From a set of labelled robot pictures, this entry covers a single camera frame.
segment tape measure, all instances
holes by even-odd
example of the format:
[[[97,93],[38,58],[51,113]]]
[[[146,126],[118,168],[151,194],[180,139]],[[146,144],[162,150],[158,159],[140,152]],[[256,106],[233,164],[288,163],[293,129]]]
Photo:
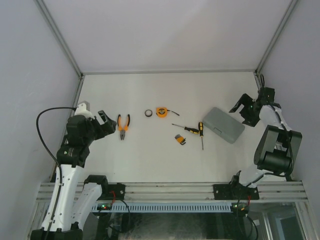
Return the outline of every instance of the tape measure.
[[[168,114],[168,112],[173,112],[175,114],[177,114],[178,116],[180,116],[178,113],[168,110],[166,107],[157,107],[156,108],[156,114],[159,118],[165,118]]]

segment perforated metal strip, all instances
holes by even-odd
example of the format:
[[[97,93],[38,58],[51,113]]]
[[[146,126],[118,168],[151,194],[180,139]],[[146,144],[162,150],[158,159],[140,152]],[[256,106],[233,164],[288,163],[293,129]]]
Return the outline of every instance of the perforated metal strip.
[[[230,213],[231,203],[127,203],[131,213]],[[93,206],[93,212],[127,213],[122,202],[113,204],[111,210],[98,210],[103,203]]]

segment pliers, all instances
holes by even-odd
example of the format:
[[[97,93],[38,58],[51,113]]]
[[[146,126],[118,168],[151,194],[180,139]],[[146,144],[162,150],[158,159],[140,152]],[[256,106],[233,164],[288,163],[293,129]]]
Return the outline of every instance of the pliers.
[[[118,115],[118,130],[120,131],[120,139],[124,140],[125,136],[126,136],[126,131],[128,131],[128,127],[130,124],[130,114],[127,115],[127,121],[126,121],[126,125],[124,126],[124,128],[122,128],[121,126],[121,114]]]

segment white tabletop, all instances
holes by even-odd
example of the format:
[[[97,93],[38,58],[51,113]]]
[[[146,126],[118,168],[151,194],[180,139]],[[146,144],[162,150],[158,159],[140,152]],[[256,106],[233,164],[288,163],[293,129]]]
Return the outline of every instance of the white tabletop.
[[[81,180],[100,174],[126,183],[229,181],[253,163],[263,123],[246,125],[234,144],[204,127],[204,150],[198,135],[172,123],[197,128],[213,107],[227,113],[242,94],[255,98],[257,91],[252,72],[87,75],[79,102],[88,101],[101,123],[99,110],[115,121],[121,114],[122,124],[130,114],[131,122],[123,141],[117,130],[91,144]],[[180,116],[169,112],[159,118],[156,107]],[[152,117],[145,116],[147,109]],[[229,114],[243,121],[239,111]],[[184,146],[175,140],[177,134],[186,138]]]

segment black and yellow screwdriver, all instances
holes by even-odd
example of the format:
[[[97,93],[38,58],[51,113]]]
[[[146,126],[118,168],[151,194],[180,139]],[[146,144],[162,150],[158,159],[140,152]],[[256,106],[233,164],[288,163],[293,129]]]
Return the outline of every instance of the black and yellow screwdriver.
[[[202,142],[202,150],[204,150],[204,124],[202,123],[202,121],[199,122],[198,128],[199,128],[199,134]]]
[[[191,128],[191,127],[187,127],[187,126],[180,126],[177,124],[172,123],[172,125],[183,128],[184,130],[187,130],[188,132],[192,133],[192,134],[199,134],[199,130],[196,128]]]

